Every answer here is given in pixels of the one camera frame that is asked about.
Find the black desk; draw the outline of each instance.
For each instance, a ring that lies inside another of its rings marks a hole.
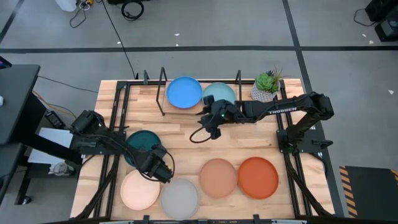
[[[81,165],[81,155],[57,143],[36,135],[36,129],[46,111],[45,106],[32,93],[36,83],[38,65],[13,65],[0,69],[0,176],[14,172],[23,146],[65,159],[75,168]],[[2,179],[0,203],[12,175]]]

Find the light pink plate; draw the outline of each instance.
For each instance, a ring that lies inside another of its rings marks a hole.
[[[160,183],[143,178],[138,170],[130,172],[123,180],[120,196],[123,203],[133,210],[143,210],[155,203]]]

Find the dark green plate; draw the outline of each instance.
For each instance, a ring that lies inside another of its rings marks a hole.
[[[161,144],[161,141],[152,131],[142,130],[130,135],[127,138],[127,143],[138,150],[149,152],[152,150],[153,145]],[[135,164],[130,160],[130,158],[126,156],[124,156],[124,158],[128,164],[135,167]]]

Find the gray plate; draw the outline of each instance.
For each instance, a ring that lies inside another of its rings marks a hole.
[[[167,184],[160,195],[164,213],[174,220],[189,219],[199,207],[199,193],[187,179],[174,179]]]
[[[213,95],[214,100],[227,100],[232,104],[235,103],[236,94],[235,91],[225,83],[212,83],[205,88],[201,96],[201,101],[205,96]]]

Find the table leg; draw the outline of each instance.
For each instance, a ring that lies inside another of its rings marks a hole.
[[[19,187],[19,191],[17,194],[17,198],[15,200],[15,205],[23,205],[25,203],[29,203],[28,201],[24,201],[26,197],[26,192],[30,184],[30,177],[28,176],[29,170],[26,171],[24,175],[24,179],[22,180],[21,187]]]

